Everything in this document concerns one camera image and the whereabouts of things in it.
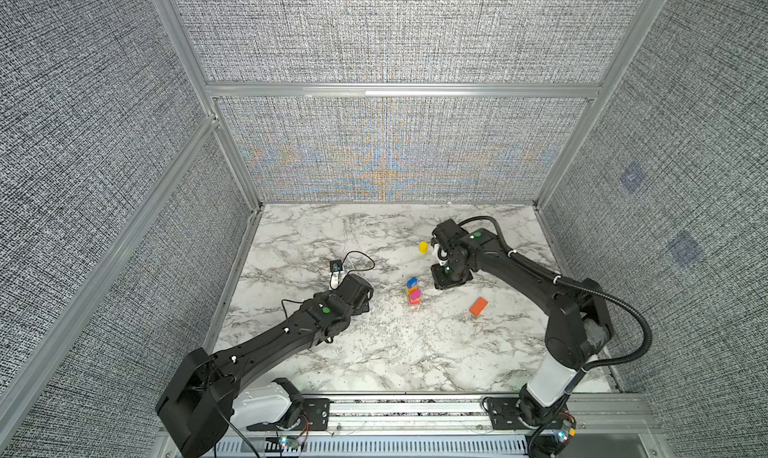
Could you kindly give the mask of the red-orange wood block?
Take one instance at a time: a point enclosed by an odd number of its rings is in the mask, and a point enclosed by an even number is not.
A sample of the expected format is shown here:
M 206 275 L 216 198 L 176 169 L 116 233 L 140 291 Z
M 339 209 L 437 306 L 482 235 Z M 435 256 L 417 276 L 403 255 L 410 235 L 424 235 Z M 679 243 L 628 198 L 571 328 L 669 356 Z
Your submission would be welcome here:
M 488 301 L 485 298 L 479 297 L 470 306 L 469 313 L 474 317 L 479 317 L 487 306 L 488 306 Z

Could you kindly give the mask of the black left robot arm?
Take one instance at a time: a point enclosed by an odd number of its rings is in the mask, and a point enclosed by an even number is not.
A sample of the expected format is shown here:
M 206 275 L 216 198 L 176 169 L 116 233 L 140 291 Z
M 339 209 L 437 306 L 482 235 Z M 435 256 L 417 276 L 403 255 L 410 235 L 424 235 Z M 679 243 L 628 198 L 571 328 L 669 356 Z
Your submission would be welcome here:
M 253 392 L 248 386 L 274 367 L 322 343 L 331 343 L 354 316 L 370 311 L 373 287 L 347 275 L 335 289 L 300 303 L 282 323 L 229 349 L 188 353 L 160 395 L 156 413 L 184 457 L 201 457 L 231 429 L 253 425 L 291 429 L 304 398 L 286 378 Z

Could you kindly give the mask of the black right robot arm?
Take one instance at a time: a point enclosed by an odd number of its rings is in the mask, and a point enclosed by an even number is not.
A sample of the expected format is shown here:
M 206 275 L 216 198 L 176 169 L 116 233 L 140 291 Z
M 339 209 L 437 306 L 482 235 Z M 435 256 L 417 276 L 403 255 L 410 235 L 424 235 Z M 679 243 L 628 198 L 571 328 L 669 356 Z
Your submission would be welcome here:
M 547 354 L 520 392 L 518 420 L 528 428 L 548 423 L 586 374 L 586 365 L 613 337 L 606 300 L 591 281 L 573 282 L 502 243 L 493 232 L 468 232 L 452 220 L 438 225 L 430 244 L 438 290 L 462 286 L 477 272 L 490 274 L 523 294 L 547 316 Z

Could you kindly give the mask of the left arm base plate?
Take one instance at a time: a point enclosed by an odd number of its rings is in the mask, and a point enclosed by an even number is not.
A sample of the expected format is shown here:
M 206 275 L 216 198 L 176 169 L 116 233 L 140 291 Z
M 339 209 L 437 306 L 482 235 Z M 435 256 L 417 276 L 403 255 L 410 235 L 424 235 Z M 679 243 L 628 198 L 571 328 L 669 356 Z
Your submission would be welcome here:
M 304 399 L 301 408 L 292 408 L 286 417 L 277 423 L 248 425 L 248 431 L 326 431 L 330 418 L 331 400 L 327 398 Z

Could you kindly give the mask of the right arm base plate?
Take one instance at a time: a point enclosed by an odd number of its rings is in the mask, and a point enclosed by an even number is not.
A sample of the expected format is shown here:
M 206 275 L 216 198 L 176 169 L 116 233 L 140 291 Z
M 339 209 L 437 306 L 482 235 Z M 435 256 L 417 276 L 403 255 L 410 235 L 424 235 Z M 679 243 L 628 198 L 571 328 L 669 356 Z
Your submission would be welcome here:
M 521 420 L 516 397 L 484 397 L 481 406 L 485 410 L 492 429 L 495 431 L 511 431 L 526 429 Z

